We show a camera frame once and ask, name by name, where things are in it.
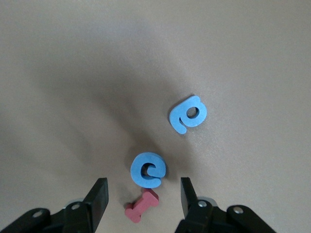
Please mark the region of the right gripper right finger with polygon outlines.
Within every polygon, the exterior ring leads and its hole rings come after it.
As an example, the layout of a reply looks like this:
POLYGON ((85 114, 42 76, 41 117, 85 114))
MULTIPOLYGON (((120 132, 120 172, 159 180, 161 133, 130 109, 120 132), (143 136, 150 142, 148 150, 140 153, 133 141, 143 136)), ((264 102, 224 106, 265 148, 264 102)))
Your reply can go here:
POLYGON ((262 218, 244 205, 221 210, 213 199, 197 197, 189 177, 181 178, 181 203, 184 219, 177 233, 274 233, 262 218))

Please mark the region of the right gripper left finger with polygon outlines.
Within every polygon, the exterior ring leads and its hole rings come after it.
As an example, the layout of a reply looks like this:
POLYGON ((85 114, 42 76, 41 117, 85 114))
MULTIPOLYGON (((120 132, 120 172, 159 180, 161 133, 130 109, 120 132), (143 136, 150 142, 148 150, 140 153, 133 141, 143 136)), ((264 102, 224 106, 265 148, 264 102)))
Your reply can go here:
POLYGON ((108 205, 108 180, 99 178, 82 201, 68 204, 55 214, 34 208, 3 230, 2 233, 94 233, 108 205))

